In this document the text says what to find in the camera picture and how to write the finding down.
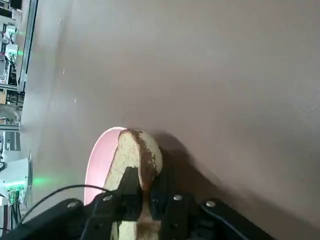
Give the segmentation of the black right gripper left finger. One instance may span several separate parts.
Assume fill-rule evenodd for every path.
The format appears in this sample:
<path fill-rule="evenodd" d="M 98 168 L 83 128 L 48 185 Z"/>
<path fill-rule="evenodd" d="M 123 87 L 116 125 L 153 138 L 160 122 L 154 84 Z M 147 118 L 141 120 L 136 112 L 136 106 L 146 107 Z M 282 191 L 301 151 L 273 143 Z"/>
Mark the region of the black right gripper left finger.
<path fill-rule="evenodd" d="M 118 240 L 121 224 L 135 222 L 143 206 L 138 169 L 127 167 L 115 190 L 103 189 L 89 204 L 68 198 L 20 223 L 6 240 Z"/>

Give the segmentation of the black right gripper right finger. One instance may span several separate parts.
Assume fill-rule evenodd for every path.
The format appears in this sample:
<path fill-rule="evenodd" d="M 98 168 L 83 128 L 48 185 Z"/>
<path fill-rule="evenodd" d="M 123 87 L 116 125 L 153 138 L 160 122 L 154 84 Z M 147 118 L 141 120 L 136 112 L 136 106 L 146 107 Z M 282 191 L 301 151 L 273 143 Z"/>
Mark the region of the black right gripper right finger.
<path fill-rule="evenodd" d="M 150 211 L 160 240 L 271 240 L 272 236 L 217 198 L 197 202 L 162 172 L 150 189 Z"/>

